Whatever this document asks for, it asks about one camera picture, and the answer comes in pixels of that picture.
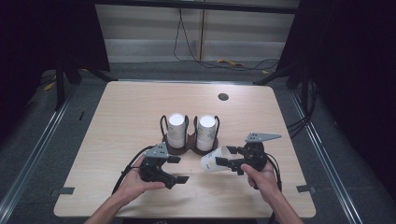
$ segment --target gray carpet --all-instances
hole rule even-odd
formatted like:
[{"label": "gray carpet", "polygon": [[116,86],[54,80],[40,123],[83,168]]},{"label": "gray carpet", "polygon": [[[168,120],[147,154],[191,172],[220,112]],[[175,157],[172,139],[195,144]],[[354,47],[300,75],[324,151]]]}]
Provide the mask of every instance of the gray carpet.
[{"label": "gray carpet", "polygon": [[[245,63],[254,66],[257,63]],[[261,71],[236,72],[225,69],[204,68],[194,62],[187,63],[114,63],[111,76],[123,79],[193,80],[252,82],[264,78]],[[51,197],[53,189],[64,185],[78,148],[87,131],[106,83],[91,74],[82,72],[82,82],[77,88],[58,129],[35,169],[28,186],[15,207],[8,223],[81,223],[85,218],[61,218],[53,215],[57,198]],[[286,78],[271,82],[286,124],[299,119],[297,110],[287,90]],[[35,143],[46,128],[56,104],[56,90],[37,90],[21,119],[0,150],[0,195],[10,184],[29,157]],[[328,150],[334,167],[351,195],[363,223],[396,223],[396,207],[375,175],[360,155],[349,145],[342,132],[336,128],[327,106],[320,97],[313,115],[313,123]],[[305,131],[292,139],[307,184],[314,187],[312,194],[317,214],[306,218],[305,223],[349,223],[343,207]],[[257,219],[266,223],[267,219]],[[115,219],[113,223],[122,223]]]}]

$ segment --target white wall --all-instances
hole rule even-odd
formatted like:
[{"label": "white wall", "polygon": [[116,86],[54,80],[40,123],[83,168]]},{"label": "white wall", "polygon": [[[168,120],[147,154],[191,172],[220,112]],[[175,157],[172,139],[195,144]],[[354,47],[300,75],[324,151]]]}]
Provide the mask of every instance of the white wall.
[{"label": "white wall", "polygon": [[[297,7],[299,3],[298,0],[209,1],[280,7]],[[179,21],[176,8],[97,5],[96,10],[111,63],[177,60],[173,53]],[[182,18],[196,58],[259,61],[280,57],[294,16],[182,9]],[[191,58],[181,29],[177,56]]]}]

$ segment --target human hand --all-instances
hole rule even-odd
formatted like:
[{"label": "human hand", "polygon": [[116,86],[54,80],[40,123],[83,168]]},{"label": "human hand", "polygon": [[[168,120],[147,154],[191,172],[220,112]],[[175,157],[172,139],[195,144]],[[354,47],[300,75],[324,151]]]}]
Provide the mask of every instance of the human hand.
[{"label": "human hand", "polygon": [[257,171],[247,164],[242,164],[241,169],[247,174],[247,182],[251,187],[257,186],[260,190],[262,198],[268,202],[268,198],[275,195],[280,190],[277,187],[274,166],[267,162],[262,171]]},{"label": "human hand", "polygon": [[140,167],[143,159],[144,156],[137,159],[137,161],[132,165],[134,168],[132,168],[128,175],[125,176],[120,188],[115,192],[115,194],[118,194],[122,198],[124,205],[139,197],[146,190],[165,188],[165,184],[163,182],[145,182],[142,180],[138,167]]}]

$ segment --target cup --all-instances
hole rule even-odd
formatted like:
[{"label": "cup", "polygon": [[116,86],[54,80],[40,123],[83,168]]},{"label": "cup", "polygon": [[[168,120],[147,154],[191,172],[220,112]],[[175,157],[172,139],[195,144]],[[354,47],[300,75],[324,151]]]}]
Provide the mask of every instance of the cup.
[{"label": "cup", "polygon": [[213,116],[211,116],[211,115],[202,116],[199,119],[197,129],[198,129],[197,130],[197,134],[198,134],[197,139],[198,140],[201,140],[203,143],[210,143],[215,140],[216,120]]},{"label": "cup", "polygon": [[185,132],[186,122],[184,115],[179,113],[172,114],[168,120],[168,139],[184,141],[186,138]]},{"label": "cup", "polygon": [[181,148],[184,147],[185,143],[185,139],[179,139],[179,140],[174,140],[172,138],[169,137],[169,135],[166,136],[166,140],[168,141],[169,146],[171,146],[172,148]]},{"label": "cup", "polygon": [[201,151],[208,151],[208,150],[212,149],[214,142],[215,142],[214,140],[211,142],[203,142],[203,141],[197,139],[196,144],[197,144],[198,149],[200,149]]},{"label": "cup", "polygon": [[205,172],[216,172],[229,170],[227,166],[219,166],[216,164],[216,157],[232,159],[230,150],[227,147],[218,147],[214,151],[206,154],[201,158],[201,167]]}]

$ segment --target wooden table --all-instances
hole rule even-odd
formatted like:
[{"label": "wooden table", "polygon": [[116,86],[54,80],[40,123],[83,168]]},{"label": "wooden table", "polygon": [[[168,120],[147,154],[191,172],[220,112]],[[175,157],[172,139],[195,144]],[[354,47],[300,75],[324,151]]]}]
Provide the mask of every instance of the wooden table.
[{"label": "wooden table", "polygon": [[[219,99],[220,93],[229,96]],[[278,161],[283,192],[300,217],[316,213],[305,185],[288,130],[274,92],[269,87],[232,84],[110,82],[93,116],[73,167],[64,184],[75,188],[61,195],[54,213],[59,217],[89,217],[110,196],[120,171],[142,148],[162,141],[160,118],[172,113],[190,118],[217,115],[219,146],[240,146],[250,132],[277,133],[282,137],[264,142],[265,151]],[[246,175],[231,171],[204,173],[201,156],[191,150],[179,164],[166,163],[165,172],[188,175],[185,185],[147,191],[123,207],[118,217],[227,217],[271,216],[271,207]]]}]

